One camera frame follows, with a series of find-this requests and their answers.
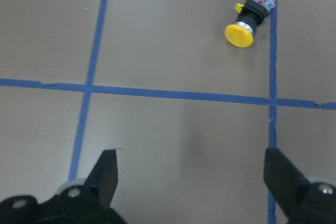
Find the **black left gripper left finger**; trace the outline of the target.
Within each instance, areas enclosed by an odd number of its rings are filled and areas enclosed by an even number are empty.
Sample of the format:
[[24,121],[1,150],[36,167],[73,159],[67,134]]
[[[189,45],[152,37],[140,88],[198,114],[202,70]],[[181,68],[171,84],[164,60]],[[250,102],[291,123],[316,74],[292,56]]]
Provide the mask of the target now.
[[109,208],[118,185],[116,150],[104,150],[84,182],[99,203]]

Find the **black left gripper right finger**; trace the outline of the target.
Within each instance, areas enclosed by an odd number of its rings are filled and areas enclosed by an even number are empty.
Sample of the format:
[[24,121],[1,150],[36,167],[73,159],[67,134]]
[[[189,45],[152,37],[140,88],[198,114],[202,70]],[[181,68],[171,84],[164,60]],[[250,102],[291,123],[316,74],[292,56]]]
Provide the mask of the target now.
[[302,202],[310,182],[278,148],[267,148],[264,182],[282,212],[289,219]]

